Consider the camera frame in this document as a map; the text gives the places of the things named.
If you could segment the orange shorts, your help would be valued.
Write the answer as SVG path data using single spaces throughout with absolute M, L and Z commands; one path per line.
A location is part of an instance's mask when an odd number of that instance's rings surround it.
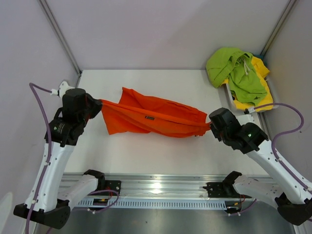
M 156 133 L 167 137 L 203 136 L 211 129 L 207 114 L 197 108 L 123 87 L 118 103 L 102 100 L 108 134 Z

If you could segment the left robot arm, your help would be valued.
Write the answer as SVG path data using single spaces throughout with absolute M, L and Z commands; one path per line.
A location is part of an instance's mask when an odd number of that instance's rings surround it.
M 72 209 L 93 192 L 102 194 L 106 189 L 105 175 L 87 170 L 81 179 L 64 192 L 59 192 L 60 182 L 78 138 L 87 122 L 102 109 L 102 102 L 85 90 L 71 88 L 61 95 L 60 107 L 49 123 L 45 134 L 42 162 L 34 186 L 27 200 L 15 206 L 13 214 L 30 221 L 61 229 Z

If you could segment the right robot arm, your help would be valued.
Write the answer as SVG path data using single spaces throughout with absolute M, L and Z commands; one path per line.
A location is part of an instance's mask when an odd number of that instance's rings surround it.
M 312 183 L 276 150 L 267 134 L 255 123 L 241 124 L 227 108 L 209 114 L 216 139 L 254 160 L 276 182 L 268 185 L 233 171 L 222 181 L 227 196 L 247 195 L 273 208 L 289 223 L 300 226 L 312 218 Z

